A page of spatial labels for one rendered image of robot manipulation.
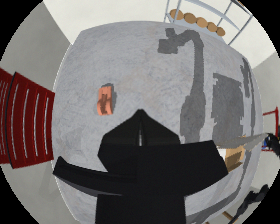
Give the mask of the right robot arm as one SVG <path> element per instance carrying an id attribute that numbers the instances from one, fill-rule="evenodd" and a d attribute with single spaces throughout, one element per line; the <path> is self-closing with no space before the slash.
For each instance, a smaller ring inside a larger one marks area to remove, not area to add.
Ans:
<path id="1" fill-rule="evenodd" d="M 278 132 L 277 132 L 277 136 L 276 137 L 280 137 L 280 125 L 278 125 Z M 274 137 L 274 148 L 276 149 L 276 155 L 277 157 L 280 156 L 280 140 L 276 139 L 276 137 Z M 278 147 L 277 147 L 278 145 Z M 246 208 L 246 206 L 248 206 L 248 204 L 252 204 L 252 202 L 260 202 L 262 200 L 264 200 L 264 197 L 266 196 L 266 193 L 268 193 L 268 184 L 265 184 L 264 186 L 262 186 L 262 188 L 260 189 L 260 192 L 254 194 L 253 190 L 252 192 L 250 192 L 248 198 L 246 198 L 245 201 L 245 206 L 244 208 Z M 256 197 L 257 196 L 257 197 Z"/>

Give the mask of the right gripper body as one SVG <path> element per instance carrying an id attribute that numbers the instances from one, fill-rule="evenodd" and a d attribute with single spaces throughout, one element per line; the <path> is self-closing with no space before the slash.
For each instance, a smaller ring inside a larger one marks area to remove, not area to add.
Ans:
<path id="1" fill-rule="evenodd" d="M 276 152 L 276 149 L 277 149 L 277 148 L 274 148 L 274 145 L 272 145 L 272 144 L 273 144 L 273 141 L 274 141 L 274 137 L 276 137 L 276 136 L 273 135 L 272 140 L 270 140 L 270 143 L 269 143 L 269 145 L 268 145 L 268 148 L 269 148 L 269 149 L 272 148 L 272 149 L 273 149 L 273 152 Z"/>

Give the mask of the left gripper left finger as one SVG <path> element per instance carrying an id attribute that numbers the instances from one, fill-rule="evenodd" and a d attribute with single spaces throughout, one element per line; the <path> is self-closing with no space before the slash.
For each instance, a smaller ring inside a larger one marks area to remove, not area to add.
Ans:
<path id="1" fill-rule="evenodd" d="M 125 120 L 124 123 L 105 133 L 100 145 L 105 143 L 140 145 L 140 109 L 137 109 L 133 116 Z"/>

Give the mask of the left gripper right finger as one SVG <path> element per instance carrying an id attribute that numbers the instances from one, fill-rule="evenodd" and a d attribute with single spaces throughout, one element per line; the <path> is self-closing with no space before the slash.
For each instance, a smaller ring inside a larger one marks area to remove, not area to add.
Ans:
<path id="1" fill-rule="evenodd" d="M 172 132 L 171 129 L 164 127 L 163 124 L 157 123 L 144 109 L 140 109 L 141 124 L 140 135 L 141 145 L 172 145 L 181 144 L 179 135 Z M 143 131 L 141 131 L 143 128 Z M 143 140 L 144 136 L 144 140 Z"/>

